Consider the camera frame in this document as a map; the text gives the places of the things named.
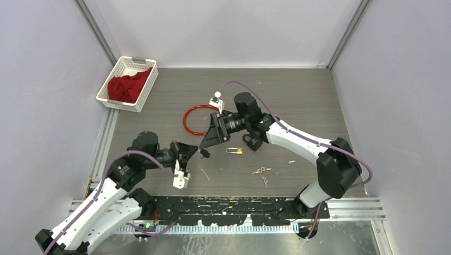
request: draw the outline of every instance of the white plastic basket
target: white plastic basket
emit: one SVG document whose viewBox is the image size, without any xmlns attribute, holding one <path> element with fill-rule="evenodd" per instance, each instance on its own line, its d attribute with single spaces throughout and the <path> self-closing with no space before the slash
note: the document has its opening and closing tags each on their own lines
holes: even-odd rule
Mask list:
<svg viewBox="0 0 451 255">
<path fill-rule="evenodd" d="M 146 83 L 144 84 L 144 87 L 134 104 L 110 100 L 110 97 L 108 96 L 108 83 L 113 77 L 122 77 L 124 75 L 133 76 L 138 72 L 147 71 L 150 67 L 153 67 L 151 73 L 149 74 L 149 77 L 147 78 Z M 106 107 L 140 113 L 157 76 L 158 68 L 156 66 L 155 60 L 139 60 L 131 57 L 121 57 L 114 66 L 110 75 L 108 75 L 108 78 L 106 79 L 96 98 L 97 100 L 101 101 Z"/>
</svg>

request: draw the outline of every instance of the debris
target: debris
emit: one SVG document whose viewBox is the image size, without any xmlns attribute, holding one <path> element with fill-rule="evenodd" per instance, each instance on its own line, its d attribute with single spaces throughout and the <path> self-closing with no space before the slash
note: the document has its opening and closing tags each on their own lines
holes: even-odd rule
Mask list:
<svg viewBox="0 0 451 255">
<path fill-rule="evenodd" d="M 205 176 L 207 176 L 208 181 L 210 181 L 210 178 L 208 178 L 207 173 L 201 167 L 199 167 L 199 168 L 202 170 L 202 172 L 204 172 Z"/>
</svg>

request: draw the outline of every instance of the black mounting plate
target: black mounting plate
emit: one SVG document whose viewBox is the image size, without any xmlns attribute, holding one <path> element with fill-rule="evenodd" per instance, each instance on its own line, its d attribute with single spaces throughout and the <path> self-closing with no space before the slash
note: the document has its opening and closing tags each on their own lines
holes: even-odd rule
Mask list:
<svg viewBox="0 0 451 255">
<path fill-rule="evenodd" d="M 253 226 L 289 225 L 291 220 L 300 219 L 293 209 L 294 198 L 284 197 L 195 197 L 195 196 L 153 196 L 158 210 L 157 219 L 162 225 L 174 220 L 182 226 L 197 226 L 201 220 L 204 226 L 216 223 L 229 226 L 244 223 L 250 215 Z M 329 218 L 329 209 L 322 203 L 319 218 Z"/>
</svg>

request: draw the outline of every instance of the gray floor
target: gray floor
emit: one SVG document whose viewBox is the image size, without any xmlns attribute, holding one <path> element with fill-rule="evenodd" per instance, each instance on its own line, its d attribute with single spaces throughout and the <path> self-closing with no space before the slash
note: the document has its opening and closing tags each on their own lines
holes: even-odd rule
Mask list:
<svg viewBox="0 0 451 255">
<path fill-rule="evenodd" d="M 202 137 L 186 132 L 182 117 L 187 109 L 208 104 L 214 92 L 229 80 L 250 85 L 288 124 L 318 137 L 349 140 L 329 70 L 159 69 L 159 72 L 143 111 L 121 111 L 108 158 L 126 150 L 143 131 L 157 133 L 161 148 L 167 148 L 172 140 L 198 145 Z M 236 110 L 233 97 L 242 91 L 245 88 L 234 84 L 224 89 L 225 109 Z M 188 126 L 195 131 L 205 131 L 211 112 L 208 109 L 193 112 Z M 209 148 L 212 154 L 209 159 L 195 155 L 187 167 L 192 174 L 187 189 L 173 188 L 171 178 L 157 169 L 148 171 L 137 188 L 155 195 L 295 196 L 317 179 L 314 166 L 307 160 L 270 144 L 253 152 L 242 142 L 243 134 L 234 134 L 230 142 Z M 244 153 L 226 154 L 227 147 L 243 147 Z M 252 174 L 262 166 L 271 168 L 264 173 L 267 188 L 259 175 Z M 363 197 L 364 192 L 362 188 L 352 189 L 346 196 Z"/>
<path fill-rule="evenodd" d="M 380 254 L 370 222 L 320 222 L 317 235 L 308 242 L 294 233 L 164 234 L 148 243 L 144 241 L 138 243 L 133 240 L 136 239 L 131 235 L 111 235 L 94 251 L 93 255 L 106 254 L 106 252 L 111 255 Z"/>
</svg>

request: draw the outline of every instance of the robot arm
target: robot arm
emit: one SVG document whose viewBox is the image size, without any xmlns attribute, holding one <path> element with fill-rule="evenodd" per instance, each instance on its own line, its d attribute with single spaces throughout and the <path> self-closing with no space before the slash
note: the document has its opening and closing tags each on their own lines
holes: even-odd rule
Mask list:
<svg viewBox="0 0 451 255">
<path fill-rule="evenodd" d="M 220 101 L 216 94 L 211 99 L 211 104 L 220 104 L 223 107 L 222 102 L 215 101 Z M 270 114 L 262 113 L 249 92 L 237 94 L 234 101 L 236 113 L 223 110 L 220 114 L 211 114 L 210 128 L 199 147 L 204 149 L 227 142 L 232 133 L 246 130 L 252 139 L 282 146 L 306 158 L 316 166 L 318 180 L 305 187 L 296 197 L 295 207 L 300 215 L 305 217 L 312 214 L 316 205 L 329 197 L 341 198 L 360 176 L 362 170 L 356 160 L 332 149 L 317 146 L 293 133 L 353 153 L 346 140 L 337 138 L 331 141 L 318 138 L 279 120 L 288 130 L 293 131 L 288 132 Z"/>
<path fill-rule="evenodd" d="M 173 141 L 169 149 L 160 150 L 158 136 L 153 132 L 143 132 L 128 149 L 144 151 L 163 166 L 171 167 L 174 175 L 177 175 L 173 186 L 181 189 L 188 184 L 190 174 L 186 171 L 186 165 L 198 147 Z M 116 160 L 108 171 L 100 193 L 96 189 L 66 220 L 51 231 L 42 229 L 36 235 L 35 239 L 41 249 L 45 251 L 55 242 L 48 254 L 91 254 L 125 223 L 140 216 L 150 218 L 155 211 L 156 202 L 143 189 L 134 190 L 122 204 L 106 212 L 144 179 L 147 169 L 153 168 L 158 166 L 141 155 L 124 156 Z M 64 231 L 76 217 L 78 218 L 71 227 Z"/>
</svg>

